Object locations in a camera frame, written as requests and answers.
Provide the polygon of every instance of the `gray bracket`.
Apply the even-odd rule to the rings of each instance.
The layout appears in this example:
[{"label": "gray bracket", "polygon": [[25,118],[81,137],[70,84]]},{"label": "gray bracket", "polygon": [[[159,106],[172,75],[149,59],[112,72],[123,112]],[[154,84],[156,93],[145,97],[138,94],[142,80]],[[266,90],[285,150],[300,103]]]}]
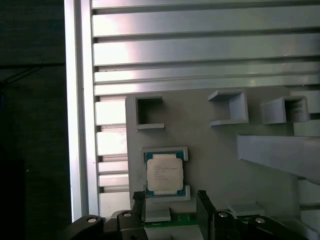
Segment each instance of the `gray bracket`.
[{"label": "gray bracket", "polygon": [[136,97],[134,101],[135,127],[137,130],[164,129],[164,123],[157,123],[150,119],[150,111],[156,111],[162,107],[163,98],[161,95]]},{"label": "gray bracket", "polygon": [[283,96],[261,104],[263,124],[285,124],[309,120],[305,96]]},{"label": "gray bracket", "polygon": [[210,122],[210,127],[229,124],[246,124],[248,118],[247,95],[244,90],[219,89],[208,97],[216,105],[217,120]]}]

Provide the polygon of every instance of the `square slot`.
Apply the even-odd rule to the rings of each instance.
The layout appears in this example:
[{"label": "square slot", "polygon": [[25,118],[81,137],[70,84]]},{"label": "square slot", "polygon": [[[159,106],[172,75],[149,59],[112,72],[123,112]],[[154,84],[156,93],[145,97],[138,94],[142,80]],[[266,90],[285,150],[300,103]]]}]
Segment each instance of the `square slot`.
[{"label": "square slot", "polygon": [[308,113],[305,110],[306,99],[284,99],[285,118],[288,123],[305,122]]},{"label": "square slot", "polygon": [[136,105],[136,129],[163,129],[165,124],[161,122],[164,112],[162,96],[138,97]]},{"label": "square slot", "polygon": [[309,120],[305,96],[283,96],[261,105],[263,124],[285,124]]},{"label": "square slot", "polygon": [[247,96],[241,90],[217,90],[208,97],[215,105],[216,120],[210,127],[218,125],[248,123]]}]

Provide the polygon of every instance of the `dark background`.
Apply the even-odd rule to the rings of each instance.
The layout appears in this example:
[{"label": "dark background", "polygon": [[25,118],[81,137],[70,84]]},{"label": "dark background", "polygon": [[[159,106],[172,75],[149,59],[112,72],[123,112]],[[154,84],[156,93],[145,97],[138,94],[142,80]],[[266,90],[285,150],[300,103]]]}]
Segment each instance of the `dark background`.
[{"label": "dark background", "polygon": [[[64,38],[63,0],[0,0],[0,81],[25,70],[7,65],[63,64]],[[0,160],[8,211],[24,220],[17,231],[23,226],[26,239],[53,239],[71,222],[66,67],[44,67],[4,95]]]}]

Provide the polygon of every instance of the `aluminum slatted panel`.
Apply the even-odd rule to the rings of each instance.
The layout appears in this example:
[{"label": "aluminum slatted panel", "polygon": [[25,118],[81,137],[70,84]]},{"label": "aluminum slatted panel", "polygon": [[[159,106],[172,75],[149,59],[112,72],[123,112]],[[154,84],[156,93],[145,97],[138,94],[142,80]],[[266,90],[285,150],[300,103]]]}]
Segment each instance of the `aluminum slatted panel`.
[{"label": "aluminum slatted panel", "polygon": [[[71,135],[69,143],[76,146],[72,150],[80,163],[86,162],[87,171],[85,182],[79,164],[70,164],[72,184],[79,185],[72,189],[74,220],[86,208],[90,214],[109,217],[130,206],[126,94],[320,84],[316,0],[65,3],[68,103],[76,104],[69,107],[69,126],[74,134],[81,133],[80,139]],[[85,125],[73,125],[79,123],[81,109]],[[85,155],[79,154],[82,141]],[[78,200],[81,189],[87,190],[87,198]]]}]

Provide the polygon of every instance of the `gray plastic panel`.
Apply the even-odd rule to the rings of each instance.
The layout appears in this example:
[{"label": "gray plastic panel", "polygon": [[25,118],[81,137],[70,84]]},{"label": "gray plastic panel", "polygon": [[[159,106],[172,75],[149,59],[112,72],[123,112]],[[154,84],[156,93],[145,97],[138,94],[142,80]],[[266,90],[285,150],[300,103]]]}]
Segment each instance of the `gray plastic panel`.
[{"label": "gray plastic panel", "polygon": [[195,212],[197,190],[206,190],[214,206],[228,208],[228,203],[256,201],[268,216],[298,215],[297,179],[272,168],[239,161],[237,134],[293,134],[292,124],[263,125],[262,102],[289,95],[285,87],[248,88],[247,105],[250,124],[224,125],[210,128],[217,117],[208,96],[217,89],[194,89],[158,92],[163,106],[155,115],[165,123],[165,129],[137,131],[135,112],[130,106],[137,97],[153,94],[138,93],[126,98],[127,152],[130,194],[146,185],[146,165],[141,161],[141,148],[186,146],[189,161],[183,164],[191,200],[154,203],[169,206],[175,212]]},{"label": "gray plastic panel", "polygon": [[320,137],[237,136],[238,159],[305,177],[320,185]]}]

